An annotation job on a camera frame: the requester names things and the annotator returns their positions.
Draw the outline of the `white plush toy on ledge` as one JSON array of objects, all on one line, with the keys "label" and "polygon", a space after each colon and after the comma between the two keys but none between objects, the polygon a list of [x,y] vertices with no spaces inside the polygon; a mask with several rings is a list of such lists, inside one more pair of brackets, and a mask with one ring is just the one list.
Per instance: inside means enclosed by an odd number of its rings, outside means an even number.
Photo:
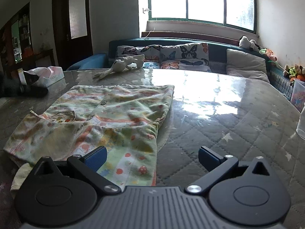
[{"label": "white plush toy on ledge", "polygon": [[249,40],[247,36],[242,36],[239,39],[239,47],[255,52],[259,52],[261,49],[261,47],[256,43],[254,39]]}]

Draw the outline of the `white plush rabbit toy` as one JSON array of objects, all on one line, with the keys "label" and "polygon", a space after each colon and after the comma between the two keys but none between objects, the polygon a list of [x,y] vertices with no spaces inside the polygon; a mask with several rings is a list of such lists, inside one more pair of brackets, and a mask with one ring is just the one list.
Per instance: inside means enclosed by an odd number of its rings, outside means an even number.
[{"label": "white plush rabbit toy", "polygon": [[130,67],[131,64],[136,64],[137,69],[140,69],[143,67],[144,59],[145,59],[144,54],[120,57],[114,61],[114,63],[108,70],[103,72],[98,72],[97,74],[94,75],[94,78],[101,80],[113,72],[122,72],[125,69],[131,70],[132,69]]}]

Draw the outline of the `green framed window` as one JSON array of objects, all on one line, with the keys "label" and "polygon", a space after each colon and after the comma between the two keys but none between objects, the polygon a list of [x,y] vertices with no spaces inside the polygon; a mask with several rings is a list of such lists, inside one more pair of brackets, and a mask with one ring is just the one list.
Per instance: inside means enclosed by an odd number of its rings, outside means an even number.
[{"label": "green framed window", "polygon": [[150,20],[215,24],[256,30],[256,0],[148,0]]}]

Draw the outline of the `orange green plush toy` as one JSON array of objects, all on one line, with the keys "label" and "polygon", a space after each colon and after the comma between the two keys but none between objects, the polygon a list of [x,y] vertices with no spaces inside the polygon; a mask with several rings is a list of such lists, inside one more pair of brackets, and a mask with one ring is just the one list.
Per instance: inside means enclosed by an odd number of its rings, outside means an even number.
[{"label": "orange green plush toy", "polygon": [[275,56],[274,52],[271,51],[270,49],[261,48],[261,49],[259,50],[259,52],[260,52],[261,54],[266,55],[271,61],[277,61],[277,60],[278,60],[277,57]]}]

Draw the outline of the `colourful patterned child garment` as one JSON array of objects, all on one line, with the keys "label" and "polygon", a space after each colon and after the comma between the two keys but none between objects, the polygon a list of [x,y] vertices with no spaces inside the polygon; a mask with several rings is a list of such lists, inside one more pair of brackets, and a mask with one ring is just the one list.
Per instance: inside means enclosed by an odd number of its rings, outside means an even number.
[{"label": "colourful patterned child garment", "polygon": [[19,166],[15,194],[41,157],[64,161],[107,149],[97,173],[120,188],[156,182],[157,135],[170,110],[174,86],[76,85],[45,112],[30,112],[4,150]]}]

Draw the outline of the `grey quilted star table cover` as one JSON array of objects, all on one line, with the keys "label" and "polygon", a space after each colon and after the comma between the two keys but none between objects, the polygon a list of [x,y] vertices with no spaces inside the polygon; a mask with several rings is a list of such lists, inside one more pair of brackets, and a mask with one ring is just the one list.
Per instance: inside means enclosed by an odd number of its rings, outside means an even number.
[{"label": "grey quilted star table cover", "polygon": [[43,99],[1,100],[1,145],[30,112],[44,112],[74,85],[174,85],[169,115],[159,130],[157,185],[184,187],[205,174],[197,159],[207,146],[241,161],[264,157],[291,196],[286,228],[304,228],[304,140],[298,110],[273,86],[223,74],[140,69],[94,78],[95,70],[67,71]]}]

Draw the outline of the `clear plastic cup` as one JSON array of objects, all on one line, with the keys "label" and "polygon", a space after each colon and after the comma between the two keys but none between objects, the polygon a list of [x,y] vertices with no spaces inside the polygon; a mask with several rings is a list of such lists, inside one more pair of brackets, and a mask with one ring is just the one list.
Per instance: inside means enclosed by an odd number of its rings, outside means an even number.
[{"label": "clear plastic cup", "polygon": [[296,132],[303,140],[305,140],[305,106],[300,113]]}]

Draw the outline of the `transparent plastic storage box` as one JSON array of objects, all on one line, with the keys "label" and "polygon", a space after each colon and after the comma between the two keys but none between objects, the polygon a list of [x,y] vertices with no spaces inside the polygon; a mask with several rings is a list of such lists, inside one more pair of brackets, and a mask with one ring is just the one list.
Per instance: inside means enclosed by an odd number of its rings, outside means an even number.
[{"label": "transparent plastic storage box", "polygon": [[300,80],[295,80],[293,85],[291,103],[299,112],[302,112],[304,108],[304,102],[305,102],[304,82]]}]

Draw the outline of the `pile of colourful plush toys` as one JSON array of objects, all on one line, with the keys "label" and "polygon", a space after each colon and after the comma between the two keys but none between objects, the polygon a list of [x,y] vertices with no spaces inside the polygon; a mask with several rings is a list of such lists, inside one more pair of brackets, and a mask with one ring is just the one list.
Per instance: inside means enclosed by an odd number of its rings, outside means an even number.
[{"label": "pile of colourful plush toys", "polygon": [[290,80],[290,86],[292,86],[295,82],[295,80],[299,80],[304,82],[305,81],[305,69],[301,65],[295,64],[294,67],[289,67],[288,65],[285,65],[283,76],[286,78],[289,78]]}]

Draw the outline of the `teal blue sofa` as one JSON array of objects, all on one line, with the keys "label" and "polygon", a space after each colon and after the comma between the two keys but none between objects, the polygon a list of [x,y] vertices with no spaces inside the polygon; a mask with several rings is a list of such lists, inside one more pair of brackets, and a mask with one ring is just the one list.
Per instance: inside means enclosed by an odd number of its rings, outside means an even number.
[{"label": "teal blue sofa", "polygon": [[164,61],[193,60],[209,66],[211,72],[226,74],[227,50],[238,50],[261,57],[265,60],[267,76],[270,84],[281,92],[288,100],[291,99],[293,86],[289,79],[282,76],[272,60],[265,54],[240,48],[230,44],[204,42],[200,40],[178,38],[135,38],[113,40],[109,43],[108,53],[99,53],[81,60],[68,70],[110,68],[113,61],[121,56],[145,55],[145,68],[178,69],[177,64],[163,64]]}]

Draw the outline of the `grey cushion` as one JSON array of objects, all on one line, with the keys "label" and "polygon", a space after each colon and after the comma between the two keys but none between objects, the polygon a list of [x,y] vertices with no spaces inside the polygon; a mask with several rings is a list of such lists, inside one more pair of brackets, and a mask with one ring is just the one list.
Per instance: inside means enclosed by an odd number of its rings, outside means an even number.
[{"label": "grey cushion", "polygon": [[233,49],[226,50],[226,57],[227,75],[270,83],[264,58]]}]

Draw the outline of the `tissue box with tissue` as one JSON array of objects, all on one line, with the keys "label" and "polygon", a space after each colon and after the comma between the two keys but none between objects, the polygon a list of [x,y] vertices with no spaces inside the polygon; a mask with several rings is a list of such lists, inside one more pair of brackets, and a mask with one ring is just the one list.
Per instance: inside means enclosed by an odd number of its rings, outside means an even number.
[{"label": "tissue box with tissue", "polygon": [[26,83],[38,87],[49,87],[64,78],[61,67],[37,67],[29,71],[23,71]]}]

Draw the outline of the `dark wooden door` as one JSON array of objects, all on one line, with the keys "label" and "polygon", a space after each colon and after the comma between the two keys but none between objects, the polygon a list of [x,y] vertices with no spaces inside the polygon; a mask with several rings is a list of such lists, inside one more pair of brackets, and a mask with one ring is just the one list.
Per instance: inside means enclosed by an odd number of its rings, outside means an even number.
[{"label": "dark wooden door", "polygon": [[89,0],[52,0],[52,23],[62,69],[93,55]]}]

